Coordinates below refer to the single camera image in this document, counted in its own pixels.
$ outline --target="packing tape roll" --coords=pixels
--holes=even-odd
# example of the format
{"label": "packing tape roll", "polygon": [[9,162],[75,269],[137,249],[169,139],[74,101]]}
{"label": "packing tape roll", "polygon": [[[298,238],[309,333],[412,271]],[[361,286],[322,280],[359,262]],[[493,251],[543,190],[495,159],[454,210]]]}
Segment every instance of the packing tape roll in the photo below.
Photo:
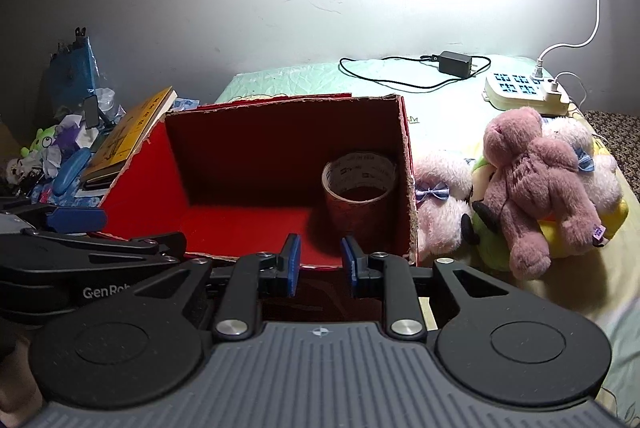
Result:
{"label": "packing tape roll", "polygon": [[338,233],[353,235],[365,250],[381,251],[393,224],[397,179],[395,163],[375,152],[352,152],[327,163],[322,188]]}

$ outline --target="power strip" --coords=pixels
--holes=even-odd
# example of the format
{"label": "power strip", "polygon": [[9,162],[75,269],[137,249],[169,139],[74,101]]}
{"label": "power strip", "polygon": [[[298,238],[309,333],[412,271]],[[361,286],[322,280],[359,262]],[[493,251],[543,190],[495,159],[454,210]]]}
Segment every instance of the power strip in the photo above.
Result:
{"label": "power strip", "polygon": [[543,115],[565,116],[571,99],[560,84],[553,91],[552,81],[527,74],[488,73],[482,97],[501,111],[529,106]]}

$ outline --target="red cardboard box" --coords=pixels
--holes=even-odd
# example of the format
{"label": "red cardboard box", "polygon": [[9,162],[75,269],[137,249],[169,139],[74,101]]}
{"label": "red cardboard box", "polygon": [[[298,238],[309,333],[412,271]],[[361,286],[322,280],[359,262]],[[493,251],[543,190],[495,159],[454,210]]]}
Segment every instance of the red cardboard box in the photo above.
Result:
{"label": "red cardboard box", "polygon": [[271,98],[169,113],[127,161],[101,206],[107,233],[182,231],[188,251],[238,257],[302,236],[302,264],[339,267],[321,173],[352,151],[397,165],[387,249],[415,260],[412,161],[402,97]]}

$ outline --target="logo mark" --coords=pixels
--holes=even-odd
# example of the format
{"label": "logo mark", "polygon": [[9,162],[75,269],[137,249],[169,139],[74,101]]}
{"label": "logo mark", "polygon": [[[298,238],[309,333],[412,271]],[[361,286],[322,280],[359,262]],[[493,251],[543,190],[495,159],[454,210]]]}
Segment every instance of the logo mark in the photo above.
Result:
{"label": "logo mark", "polygon": [[314,334],[318,338],[322,338],[323,336],[326,336],[327,334],[329,334],[329,332],[331,332],[331,331],[329,329],[327,329],[326,327],[316,327],[311,332],[312,332],[312,334]]}

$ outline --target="blue plastic bag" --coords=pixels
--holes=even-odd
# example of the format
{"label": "blue plastic bag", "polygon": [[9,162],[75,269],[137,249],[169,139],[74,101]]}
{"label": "blue plastic bag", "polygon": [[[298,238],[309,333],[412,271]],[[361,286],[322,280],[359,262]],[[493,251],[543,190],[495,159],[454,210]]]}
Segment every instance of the blue plastic bag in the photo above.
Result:
{"label": "blue plastic bag", "polygon": [[86,28],[76,28],[76,40],[72,44],[58,44],[58,52],[51,55],[44,77],[54,118],[77,113],[84,99],[94,93],[98,79]]}

